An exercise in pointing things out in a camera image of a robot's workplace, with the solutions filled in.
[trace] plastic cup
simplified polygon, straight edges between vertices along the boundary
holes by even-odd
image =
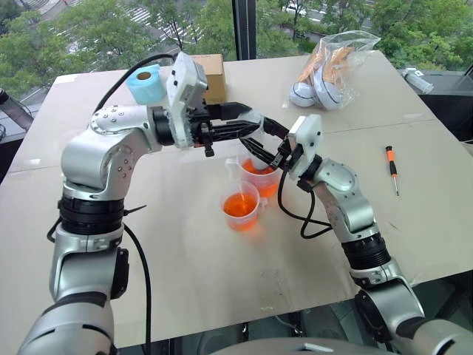
[[[235,231],[247,231],[256,224],[258,206],[258,190],[246,181],[231,183],[220,196],[220,208]]]
[[[231,178],[241,178],[258,189],[259,196],[271,197],[276,194],[281,178],[281,170],[267,167],[263,170],[255,168],[254,160],[246,153],[238,154],[237,157],[225,160],[225,168],[229,172]]]

